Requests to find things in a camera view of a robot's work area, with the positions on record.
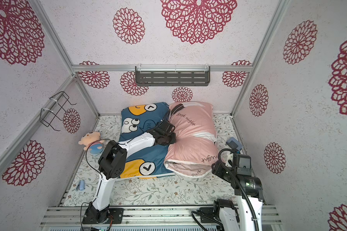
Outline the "blue cartoon pillow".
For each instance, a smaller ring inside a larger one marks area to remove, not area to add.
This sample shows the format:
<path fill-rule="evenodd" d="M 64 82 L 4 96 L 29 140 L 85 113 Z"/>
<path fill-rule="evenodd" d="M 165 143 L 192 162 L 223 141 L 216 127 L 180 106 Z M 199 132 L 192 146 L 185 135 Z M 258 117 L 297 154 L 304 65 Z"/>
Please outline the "blue cartoon pillow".
<path fill-rule="evenodd" d="M 168 115 L 167 103 L 153 103 L 125 108 L 121 112 L 122 126 L 119 144 L 127 149 L 121 179 L 156 178 L 174 175 L 164 166 L 168 146 L 155 144 L 148 133 Z"/>

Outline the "pink good night pillow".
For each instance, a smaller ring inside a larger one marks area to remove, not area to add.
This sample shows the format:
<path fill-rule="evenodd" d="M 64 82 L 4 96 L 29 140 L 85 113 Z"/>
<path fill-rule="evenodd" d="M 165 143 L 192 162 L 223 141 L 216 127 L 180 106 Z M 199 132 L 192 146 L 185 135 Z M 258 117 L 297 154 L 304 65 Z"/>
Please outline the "pink good night pillow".
<path fill-rule="evenodd" d="M 169 122 L 175 126 L 176 141 L 169 145 L 166 169 L 189 178 L 202 178 L 218 159 L 213 106 L 204 102 L 169 105 Z"/>

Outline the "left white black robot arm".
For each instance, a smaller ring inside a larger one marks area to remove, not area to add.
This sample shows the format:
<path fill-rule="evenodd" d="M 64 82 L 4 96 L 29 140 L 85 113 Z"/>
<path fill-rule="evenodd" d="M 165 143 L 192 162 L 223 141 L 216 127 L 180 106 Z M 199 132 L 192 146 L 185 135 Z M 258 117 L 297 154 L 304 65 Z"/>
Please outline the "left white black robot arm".
<path fill-rule="evenodd" d="M 109 212 L 109 200 L 115 181 L 125 169 L 126 159 L 145 148 L 175 143 L 175 126 L 167 120 L 130 140 L 110 140 L 99 158 L 99 183 L 94 200 L 88 205 L 81 224 L 105 224 L 116 220 Z"/>

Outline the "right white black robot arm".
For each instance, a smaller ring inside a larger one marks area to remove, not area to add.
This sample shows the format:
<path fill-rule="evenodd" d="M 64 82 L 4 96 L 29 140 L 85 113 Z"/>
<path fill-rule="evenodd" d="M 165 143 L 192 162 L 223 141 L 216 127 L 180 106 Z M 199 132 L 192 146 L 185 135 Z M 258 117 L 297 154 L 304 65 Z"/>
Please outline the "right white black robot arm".
<path fill-rule="evenodd" d="M 263 186 L 252 176 L 251 157 L 238 151 L 222 149 L 212 164 L 212 174 L 230 183 L 236 202 L 217 199 L 211 213 L 192 211 L 193 220 L 204 230 L 203 221 L 215 223 L 222 231 L 261 231 Z"/>

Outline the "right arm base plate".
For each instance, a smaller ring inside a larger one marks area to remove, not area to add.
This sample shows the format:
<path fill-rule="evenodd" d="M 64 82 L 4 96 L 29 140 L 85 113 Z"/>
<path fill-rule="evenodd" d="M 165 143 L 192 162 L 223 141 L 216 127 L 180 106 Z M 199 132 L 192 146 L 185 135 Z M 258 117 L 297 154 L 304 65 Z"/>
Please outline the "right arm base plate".
<path fill-rule="evenodd" d="M 198 213 L 203 214 L 202 215 L 198 215 L 198 217 L 200 218 L 201 223 L 214 223 L 213 220 L 219 221 L 215 214 L 214 214 L 214 209 L 211 207 L 201 207 L 197 210 Z"/>

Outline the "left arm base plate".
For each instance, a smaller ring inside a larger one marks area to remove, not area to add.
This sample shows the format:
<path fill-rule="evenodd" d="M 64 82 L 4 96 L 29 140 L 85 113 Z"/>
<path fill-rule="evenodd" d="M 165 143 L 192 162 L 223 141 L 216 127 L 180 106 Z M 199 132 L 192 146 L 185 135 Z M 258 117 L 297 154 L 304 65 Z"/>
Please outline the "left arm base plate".
<path fill-rule="evenodd" d="M 108 211 L 95 212 L 87 209 L 82 220 L 84 224 L 121 224 L 123 217 L 123 208 L 109 208 Z"/>

